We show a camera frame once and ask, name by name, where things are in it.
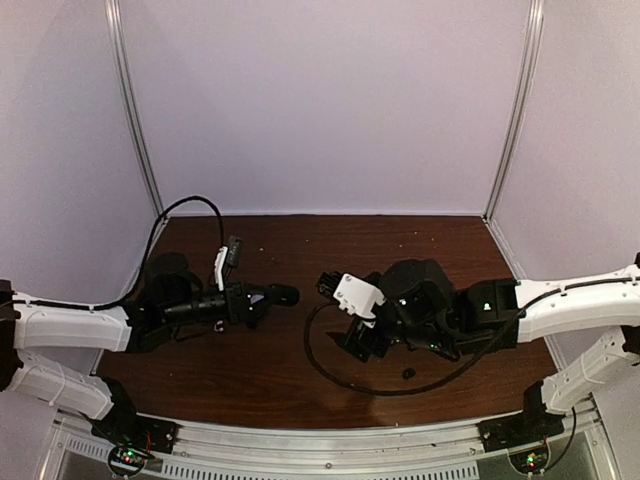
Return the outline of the black earbud charging case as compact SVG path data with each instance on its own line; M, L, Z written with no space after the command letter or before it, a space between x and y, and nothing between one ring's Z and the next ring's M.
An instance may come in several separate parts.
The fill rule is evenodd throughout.
M300 292L293 286L271 284L266 287L266 297L273 305L293 307L300 300Z

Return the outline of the black wireless earbud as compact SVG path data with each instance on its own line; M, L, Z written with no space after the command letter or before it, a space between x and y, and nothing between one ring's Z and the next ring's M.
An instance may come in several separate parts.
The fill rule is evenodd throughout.
M402 377L405 380L411 379L416 375L416 371L413 368L407 368L403 371Z

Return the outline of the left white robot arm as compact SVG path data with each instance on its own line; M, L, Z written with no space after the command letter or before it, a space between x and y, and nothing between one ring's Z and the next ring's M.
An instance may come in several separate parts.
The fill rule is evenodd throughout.
M206 288L186 257L170 252L144 271L143 288L110 308L58 304L1 283L1 388L38 397L83 414L106 437L123 444L145 432L136 408L117 381L91 377L33 353L35 347L96 348L147 353L192 325L246 324L253 328L273 305L294 305L296 290L231 282L236 261L218 257L215 283Z

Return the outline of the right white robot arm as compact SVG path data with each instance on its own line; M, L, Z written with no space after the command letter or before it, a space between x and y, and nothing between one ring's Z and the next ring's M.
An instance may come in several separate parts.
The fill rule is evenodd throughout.
M458 290L433 260L399 261L364 279L325 272L317 289L354 320L335 343L356 359L382 358L394 344L456 362L559 333L602 327L603 335L533 389L513 419L519 440L535 440L551 415L621 378L639 363L639 266L566 280L487 280Z

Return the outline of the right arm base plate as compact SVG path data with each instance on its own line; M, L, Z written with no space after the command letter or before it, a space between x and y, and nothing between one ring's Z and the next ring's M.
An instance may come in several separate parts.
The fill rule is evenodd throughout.
M480 440L486 453L536 443L564 432L561 417L551 420L528 420L522 415L485 420L478 424Z

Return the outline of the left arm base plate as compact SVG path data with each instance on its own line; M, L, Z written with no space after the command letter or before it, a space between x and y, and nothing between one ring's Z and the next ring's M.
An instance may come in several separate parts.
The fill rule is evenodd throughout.
M175 422L144 415L120 419L107 416L102 420L88 418L87 421L91 424L93 435L115 446L142 453L171 454L178 433Z

